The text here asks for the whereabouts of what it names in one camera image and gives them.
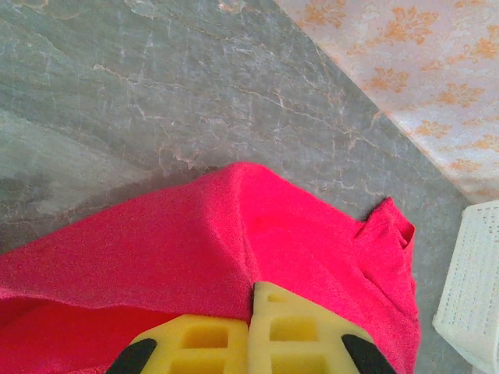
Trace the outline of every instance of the floor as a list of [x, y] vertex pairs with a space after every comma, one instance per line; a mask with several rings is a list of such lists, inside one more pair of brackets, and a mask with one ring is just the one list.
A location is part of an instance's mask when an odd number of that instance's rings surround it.
[[418, 229], [416, 372], [470, 373], [431, 326], [468, 202], [272, 1], [246, 4], [2, 2], [1, 251], [237, 160], [359, 219], [393, 196]]

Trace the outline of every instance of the black rubber tip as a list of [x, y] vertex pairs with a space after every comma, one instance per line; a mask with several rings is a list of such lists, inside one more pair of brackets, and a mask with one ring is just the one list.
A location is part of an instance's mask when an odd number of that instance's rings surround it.
[[355, 335], [343, 335], [342, 340], [360, 374], [397, 374], [376, 345]]
[[125, 348], [106, 374], [140, 374], [157, 343], [154, 339], [137, 341]]

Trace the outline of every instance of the white plastic basket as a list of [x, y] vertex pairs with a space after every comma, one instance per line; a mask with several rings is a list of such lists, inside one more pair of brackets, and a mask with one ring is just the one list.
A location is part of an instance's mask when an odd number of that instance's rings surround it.
[[473, 366], [499, 374], [499, 200], [462, 213], [434, 326]]

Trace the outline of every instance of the pink cloth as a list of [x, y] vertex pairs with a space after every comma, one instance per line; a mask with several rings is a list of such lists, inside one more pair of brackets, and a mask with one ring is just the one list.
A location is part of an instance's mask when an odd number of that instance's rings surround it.
[[0, 372], [102, 371], [173, 316], [249, 320], [253, 283], [270, 281], [360, 325], [412, 373], [413, 235], [391, 199], [358, 222], [260, 165], [233, 164], [0, 256]]

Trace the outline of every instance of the orange floral pattern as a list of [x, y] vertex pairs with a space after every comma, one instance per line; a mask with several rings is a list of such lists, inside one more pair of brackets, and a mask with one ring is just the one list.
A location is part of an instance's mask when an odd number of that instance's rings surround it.
[[414, 133], [422, 136], [434, 136], [435, 138], [440, 139], [441, 137], [446, 136], [450, 129], [452, 129], [452, 126], [450, 125], [441, 125], [437, 121], [430, 122], [424, 120], [423, 124], [418, 127]]
[[395, 72], [393, 69], [385, 70], [375, 68], [377, 76], [374, 76], [365, 86], [364, 90], [392, 90], [397, 94], [401, 93], [404, 87], [407, 87], [408, 72]]
[[470, 200], [499, 199], [497, 0], [276, 2]]

